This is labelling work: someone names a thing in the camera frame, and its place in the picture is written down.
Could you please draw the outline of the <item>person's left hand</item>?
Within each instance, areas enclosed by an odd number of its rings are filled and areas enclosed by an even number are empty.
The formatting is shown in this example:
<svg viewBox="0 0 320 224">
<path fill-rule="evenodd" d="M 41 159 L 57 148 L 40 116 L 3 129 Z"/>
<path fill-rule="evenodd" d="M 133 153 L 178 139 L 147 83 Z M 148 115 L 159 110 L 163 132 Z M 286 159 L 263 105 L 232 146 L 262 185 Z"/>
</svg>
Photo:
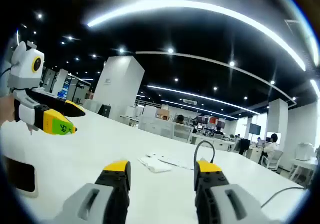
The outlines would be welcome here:
<svg viewBox="0 0 320 224">
<path fill-rule="evenodd" d="M 15 119 L 14 113 L 14 96 L 13 94 L 6 95 L 0 99 L 0 126 L 6 121 L 12 122 Z"/>
</svg>

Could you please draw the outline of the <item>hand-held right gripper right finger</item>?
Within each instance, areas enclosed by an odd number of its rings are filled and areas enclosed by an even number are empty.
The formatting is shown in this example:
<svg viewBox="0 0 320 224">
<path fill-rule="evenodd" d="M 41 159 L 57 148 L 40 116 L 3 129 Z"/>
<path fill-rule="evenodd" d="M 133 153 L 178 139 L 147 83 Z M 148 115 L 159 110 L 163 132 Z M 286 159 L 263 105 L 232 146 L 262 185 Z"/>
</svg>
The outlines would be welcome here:
<svg viewBox="0 0 320 224">
<path fill-rule="evenodd" d="M 268 218 L 249 192 L 230 184 L 222 169 L 206 160 L 194 162 L 198 223 L 280 223 Z"/>
</svg>

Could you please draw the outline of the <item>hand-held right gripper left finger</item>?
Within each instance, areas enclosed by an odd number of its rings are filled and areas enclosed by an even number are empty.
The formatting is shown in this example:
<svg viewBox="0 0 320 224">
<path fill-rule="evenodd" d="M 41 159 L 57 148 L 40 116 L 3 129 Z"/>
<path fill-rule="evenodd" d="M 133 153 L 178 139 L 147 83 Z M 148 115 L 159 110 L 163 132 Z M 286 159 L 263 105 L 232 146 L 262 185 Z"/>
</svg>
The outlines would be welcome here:
<svg viewBox="0 0 320 224">
<path fill-rule="evenodd" d="M 86 183 L 68 197 L 54 223 L 125 223 L 129 206 L 131 164 L 105 166 L 95 183 Z"/>
</svg>

